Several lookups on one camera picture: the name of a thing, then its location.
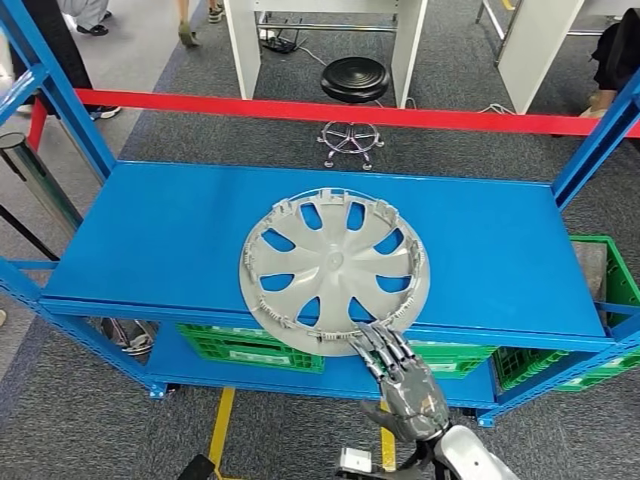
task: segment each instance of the gray carpet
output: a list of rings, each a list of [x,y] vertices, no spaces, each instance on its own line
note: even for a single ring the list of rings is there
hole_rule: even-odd
[[[429,2],[411,91],[420,108],[509,106],[492,66],[496,36],[486,18],[474,25],[476,10],[475,1]],[[339,19],[352,20],[355,18]],[[155,90],[238,96],[226,26],[203,23],[198,35],[202,48],[177,48]],[[392,41],[385,34],[301,35],[308,37],[307,48],[328,62],[355,54],[388,65]],[[532,111],[583,109],[594,87],[595,65],[588,63],[594,43],[588,38],[565,42]],[[328,102],[318,86],[322,69],[301,51],[289,56],[264,52],[256,97]],[[390,106],[394,99],[389,93],[383,102]],[[325,150],[315,142],[319,127],[143,112],[121,158],[322,168]],[[374,153],[375,170],[429,175],[549,180],[580,143],[533,135],[382,132],[386,146]],[[636,279],[640,279],[638,160],[630,144],[620,146],[565,215],[572,232],[614,236]],[[359,170],[360,164],[338,159],[336,168]],[[29,357],[27,347],[20,358]],[[217,401],[216,390],[186,388],[153,402],[57,334],[45,340],[37,361],[27,367],[11,367],[14,377],[23,381],[0,422],[2,479],[175,478],[193,454],[206,452]],[[638,380],[640,371],[635,371],[585,393],[551,394],[501,417],[494,430],[472,428],[522,480],[633,477],[640,469],[633,440],[640,434]],[[471,425],[462,417],[457,420]],[[246,480],[326,479],[340,447],[371,448],[379,456],[379,444],[378,429],[362,416],[355,402],[238,392],[222,471]],[[408,453],[398,446],[399,459]]]

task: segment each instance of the shelf frame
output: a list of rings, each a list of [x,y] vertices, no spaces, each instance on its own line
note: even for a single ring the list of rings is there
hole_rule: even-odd
[[[30,78],[25,77],[17,82],[16,89],[11,92],[12,98],[5,97],[3,99],[2,103],[0,104],[0,118],[7,118],[8,113],[16,108],[19,103],[16,99],[23,98],[28,91],[32,91],[34,82],[37,80],[41,83],[40,89],[59,113],[98,177],[106,180],[106,186],[108,187],[110,177],[114,172],[117,174],[118,171],[122,171],[122,168],[126,167],[125,164],[117,162],[108,149],[104,140],[88,117],[85,107],[73,92],[60,65],[57,64],[48,46],[26,12],[22,1],[0,0],[0,23],[2,23],[2,27],[9,41],[29,69],[28,74],[31,75]],[[636,73],[624,90],[620,92],[591,135],[578,148],[555,181],[549,186],[558,212],[565,208],[640,117],[640,110],[638,107],[638,94],[640,94],[640,72]],[[401,177],[398,176],[389,175],[386,177],[391,182],[400,182],[402,180]],[[82,231],[83,229],[81,227],[79,233],[82,234]],[[288,391],[288,393],[339,394],[337,390],[328,387],[314,390],[308,386],[297,386],[295,382],[297,381],[297,378],[298,377],[288,378],[291,376],[288,377],[284,373],[278,373],[268,368],[261,370],[263,370],[264,376],[268,377],[269,381],[259,383],[257,381],[243,382],[242,378],[238,376],[238,372],[243,369],[246,371],[248,368],[246,366],[222,364],[220,362],[211,362],[208,366],[203,365],[202,360],[196,360],[194,357],[189,357],[192,360],[190,363],[179,363],[180,368],[177,370],[171,370],[167,364],[168,359],[171,361],[174,358],[171,356],[171,349],[180,345],[180,342],[182,341],[174,331],[174,323],[177,321],[200,324],[215,322],[220,326],[255,326],[254,320],[247,316],[242,317],[242,312],[232,312],[238,315],[225,316],[221,315],[220,311],[215,311],[215,308],[206,310],[186,308],[184,305],[169,308],[167,305],[143,305],[143,302],[118,304],[91,298],[55,298],[51,295],[45,296],[45,290],[42,289],[20,270],[21,268],[38,268],[40,265],[54,268],[55,274],[55,271],[63,265],[63,262],[65,262],[64,258],[60,264],[48,263],[45,265],[24,261],[11,263],[4,257],[0,257],[0,291],[4,291],[4,293],[42,316],[123,374],[143,385],[153,398],[164,397],[167,393],[168,385],[174,383],[176,380],[194,385],[222,386],[228,383],[229,386],[272,389],[273,391]],[[584,289],[584,285],[576,282],[569,288],[582,290]],[[491,426],[493,425],[497,415],[545,394],[569,379],[586,373],[594,366],[606,363],[620,354],[636,349],[640,345],[640,313],[635,313],[637,310],[624,306],[608,305],[607,307],[609,309],[623,309],[625,313],[629,314],[629,318],[611,331],[603,331],[602,335],[576,336],[562,335],[562,332],[553,334],[549,334],[549,332],[514,332],[506,328],[506,326],[496,331],[490,331],[486,328],[478,329],[474,325],[447,325],[443,327],[442,325],[431,325],[426,322],[416,324],[408,332],[408,335],[410,338],[434,341],[461,342],[466,340],[478,344],[493,344],[501,341],[503,345],[532,348],[561,348],[562,346],[572,351],[567,357],[544,372],[502,394],[496,391],[495,379],[493,377],[491,365],[488,362],[484,363],[478,371],[472,372],[466,380],[443,382],[445,392],[454,392],[449,393],[449,400],[452,405],[476,409],[480,425]],[[141,365],[122,353],[118,347],[96,331],[86,320],[85,316],[89,315],[112,315],[122,318],[143,316],[146,319],[157,320],[162,324],[156,345],[158,348],[153,352],[147,365]],[[329,359],[328,363],[331,367],[330,371],[334,371],[333,370],[334,366],[338,365],[340,361],[351,365],[355,360]],[[192,368],[193,372],[189,373],[189,368]],[[362,369],[363,367],[362,365],[358,367],[354,363],[349,368]],[[355,372],[355,370],[349,371],[350,374]],[[335,376],[327,375],[326,378],[331,379],[331,377]],[[358,378],[365,383],[366,383],[365,378],[368,379],[368,377],[363,376],[358,376]],[[478,385],[478,392],[476,396],[462,398],[463,395],[456,393],[460,391],[460,387],[466,388],[475,384]],[[372,381],[370,381],[367,388],[343,391],[340,392],[340,395],[374,398],[377,396],[377,392]]]

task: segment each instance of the gray fabric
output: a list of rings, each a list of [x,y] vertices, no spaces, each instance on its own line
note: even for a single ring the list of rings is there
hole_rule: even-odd
[[[109,0],[58,0],[62,13],[71,15],[75,23],[91,30],[104,18]]]

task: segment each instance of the robotic hand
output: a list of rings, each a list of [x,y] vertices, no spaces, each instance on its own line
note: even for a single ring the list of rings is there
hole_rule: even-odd
[[[376,379],[389,406],[386,412],[363,404],[365,413],[398,440],[415,442],[416,450],[396,471],[388,472],[373,465],[369,452],[343,448],[337,476],[417,480],[433,463],[436,480],[518,480],[471,430],[453,426],[449,408],[433,374],[402,334],[377,325],[358,327],[362,335],[352,341],[352,346]]]

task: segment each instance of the green plastic crate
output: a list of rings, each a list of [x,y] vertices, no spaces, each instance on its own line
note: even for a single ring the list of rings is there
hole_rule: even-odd
[[[574,242],[595,242],[607,244],[607,291],[608,303],[620,305],[640,305],[640,289],[631,276],[614,239],[607,235],[571,235]],[[619,313],[608,313],[607,325],[615,327],[626,318]]]
[[[560,392],[581,392],[600,382],[613,378],[620,373],[640,365],[640,350],[635,350],[624,357],[618,357],[602,367],[595,368],[581,377],[570,380],[555,388]]]
[[[562,350],[527,348],[499,348],[494,353],[494,364],[503,390],[509,390],[540,373],[568,354]]]
[[[626,268],[620,253],[611,237],[606,235],[572,235],[574,242],[595,242],[607,245],[607,279],[605,299],[609,303],[623,305],[638,305],[640,290]],[[625,315],[609,313],[607,324],[614,327],[626,318]],[[553,350],[528,350],[515,348],[500,348],[494,354],[494,361],[498,379],[503,390],[515,385],[544,370],[549,365],[567,355],[567,352]],[[610,364],[603,365],[558,387],[561,391],[580,391],[596,385],[607,378],[614,377],[637,365],[634,358],[623,357]]]
[[[429,365],[436,378],[464,378],[490,357],[497,347],[411,340],[411,348]]]
[[[178,330],[205,360],[322,373],[325,358],[288,347],[264,330],[178,324]]]

